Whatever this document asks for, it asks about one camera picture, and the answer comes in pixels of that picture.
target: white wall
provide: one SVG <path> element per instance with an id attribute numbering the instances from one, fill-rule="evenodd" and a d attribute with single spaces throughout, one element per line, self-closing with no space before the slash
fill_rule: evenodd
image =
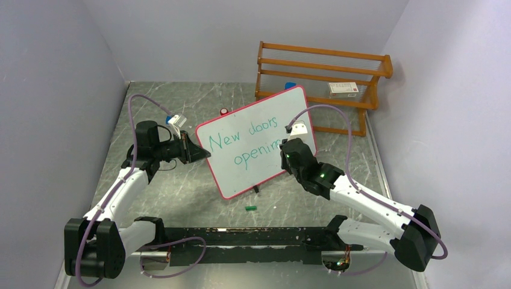
<path id="1" fill-rule="evenodd" d="M 394 198 L 430 206 L 450 250 L 426 270 L 432 289 L 511 284 L 510 14 L 411 0 L 383 49 L 395 74 L 371 120 Z"/>
<path id="2" fill-rule="evenodd" d="M 379 53 L 408 0 L 84 0 L 126 79 L 255 82 L 259 41 Z"/>
<path id="3" fill-rule="evenodd" d="M 0 3 L 0 287 L 54 288 L 125 85 L 80 0 Z"/>

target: cardboard box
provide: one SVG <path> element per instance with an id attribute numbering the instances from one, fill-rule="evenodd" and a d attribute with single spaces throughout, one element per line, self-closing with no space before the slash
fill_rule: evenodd
<path id="1" fill-rule="evenodd" d="M 359 88 L 354 82 L 329 82 L 330 96 L 336 98 L 355 98 L 359 95 Z"/>

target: blue cap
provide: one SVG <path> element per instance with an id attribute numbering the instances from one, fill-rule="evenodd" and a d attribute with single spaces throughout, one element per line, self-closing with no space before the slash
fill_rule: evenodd
<path id="1" fill-rule="evenodd" d="M 286 82 L 286 85 L 284 86 L 284 89 L 290 89 L 293 86 L 296 86 L 296 83 L 294 83 L 294 82 Z"/>

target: marble floor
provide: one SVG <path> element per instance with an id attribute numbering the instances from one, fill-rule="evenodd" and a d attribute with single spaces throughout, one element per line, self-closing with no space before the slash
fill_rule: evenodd
<path id="1" fill-rule="evenodd" d="M 142 93 L 150 96 L 173 112 L 183 113 L 185 129 L 197 143 L 195 127 L 219 116 L 221 108 L 230 111 L 254 101 L 255 84 L 210 82 L 132 82 L 127 95 Z M 110 149 L 102 170 L 93 204 L 96 204 L 117 177 L 133 139 L 128 122 L 127 97 L 111 138 Z M 346 110 L 358 127 L 355 111 Z M 138 98 L 133 101 L 135 123 L 155 120 L 165 124 L 166 115 L 152 103 Z M 340 116 L 330 110 L 313 110 L 315 125 L 344 128 Z M 347 136 L 316 132 L 318 161 L 343 169 Z M 371 136 L 354 137 L 350 169 L 354 179 L 382 193 L 377 162 L 371 146 Z M 161 169 L 172 164 L 161 164 Z M 250 226 L 325 226 L 342 214 L 371 222 L 353 209 L 322 197 L 316 197 L 295 181 L 293 176 L 280 175 L 260 186 L 261 192 L 247 191 L 232 200 L 220 197 L 206 161 L 183 165 L 158 172 L 149 186 L 138 195 L 120 225 L 129 226 L 136 217 L 161 217 L 166 227 L 250 227 Z M 257 211 L 245 211 L 245 206 L 257 206 Z"/>

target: red whiteboard frame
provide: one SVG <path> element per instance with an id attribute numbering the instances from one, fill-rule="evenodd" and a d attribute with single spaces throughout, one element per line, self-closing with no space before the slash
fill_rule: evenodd
<path id="1" fill-rule="evenodd" d="M 208 120 L 208 121 L 206 121 L 206 122 L 204 122 L 204 123 L 201 123 L 200 125 L 198 125 L 198 126 L 195 128 L 195 135 L 197 136 L 197 140 L 199 141 L 199 145 L 201 145 L 201 147 L 203 148 L 203 145 L 202 145 L 202 143 L 201 143 L 201 139 L 199 138 L 199 135 L 197 134 L 197 130 L 199 130 L 199 128 L 200 128 L 201 126 L 206 125 L 206 124 L 208 124 L 208 123 L 212 123 L 212 122 L 214 122 L 215 120 L 219 120 L 219 119 L 221 119 L 221 118 L 223 118 L 223 117 L 229 116 L 229 115 L 231 115 L 231 114 L 233 114 L 233 113 L 236 113 L 236 112 L 238 112 L 238 111 L 240 111 L 240 110 L 244 110 L 244 109 L 246 109 L 246 108 L 248 108 L 248 107 L 251 107 L 251 106 L 252 106 L 252 105 L 254 105 L 254 104 L 258 104 L 258 103 L 260 103 L 260 102 L 267 101 L 268 99 L 274 98 L 274 97 L 276 97 L 276 96 L 278 96 L 278 95 L 280 95 L 280 94 L 282 94 L 282 93 L 284 93 L 284 92 L 286 92 L 286 91 L 288 91 L 288 90 L 292 90 L 292 89 L 295 89 L 295 88 L 297 88 L 297 87 L 302 88 L 302 90 L 303 90 L 303 92 L 304 92 L 305 105 L 306 105 L 306 107 L 309 107 L 309 102 L 307 102 L 307 96 L 306 96 L 305 89 L 303 88 L 303 86 L 301 86 L 301 85 L 293 86 L 293 87 L 291 87 L 291 88 L 289 88 L 289 89 L 283 90 L 282 92 L 279 92 L 279 93 L 274 94 L 274 95 L 272 95 L 272 96 L 268 96 L 267 98 L 263 98 L 263 99 L 261 99 L 261 100 L 259 100 L 259 101 L 253 102 L 253 103 L 251 103 L 251 104 L 249 104 L 249 105 L 246 105 L 246 106 L 244 106 L 244 107 L 240 107 L 240 108 L 238 108 L 238 109 L 236 109 L 236 110 L 233 110 L 233 111 L 231 111 L 231 112 L 229 112 L 229 113 L 227 113 L 227 114 L 224 114 L 223 116 L 215 117 L 215 118 L 214 118 L 214 119 L 212 119 L 212 120 Z M 307 114 L 309 115 L 310 126 L 311 126 L 311 130 L 312 130 L 312 138 L 314 139 L 314 147 L 316 148 L 316 152 L 315 152 L 314 156 L 316 156 L 316 154 L 318 153 L 318 144 L 317 144 L 317 142 L 316 142 L 316 136 L 315 136 L 315 134 L 314 134 L 314 130 L 313 130 L 313 128 L 312 128 L 313 124 L 312 124 L 312 119 L 311 119 L 311 117 L 310 117 L 310 110 L 307 112 Z M 234 195 L 234 196 L 232 196 L 232 197 L 224 197 L 224 195 L 222 194 L 222 190 L 220 190 L 220 186 L 218 186 L 218 182 L 217 182 L 217 180 L 216 180 L 215 173 L 213 172 L 213 169 L 211 168 L 211 164 L 209 163 L 209 160 L 208 160 L 207 158 L 206 158 L 206 161 L 207 161 L 207 163 L 208 163 L 209 170 L 211 171 L 211 174 L 213 175 L 213 179 L 215 180 L 216 187 L 218 188 L 218 191 L 220 192 L 220 196 L 221 196 L 224 200 L 230 200 L 230 199 L 232 199 L 232 198 L 234 198 L 234 197 L 237 197 L 237 196 L 241 195 L 242 193 L 244 193 L 244 192 L 246 192 L 246 191 L 250 191 L 250 190 L 251 190 L 253 187 L 255 187 L 256 185 L 260 185 L 260 184 L 262 184 L 262 183 L 264 183 L 264 182 L 268 182 L 269 180 L 273 179 L 274 177 L 276 177 L 276 176 L 280 176 L 280 175 L 282 175 L 284 172 L 286 172 L 285 170 L 283 170 L 282 172 L 277 173 L 276 175 L 271 176 L 271 177 L 269 177 L 268 179 L 266 179 L 266 180 L 264 180 L 264 181 L 262 181 L 262 182 L 259 182 L 258 184 L 255 184 L 255 185 L 253 185 L 252 187 L 247 188 L 247 189 L 245 189 L 245 190 L 243 190 L 243 191 L 239 192 L 238 194 L 235 194 L 235 195 Z"/>

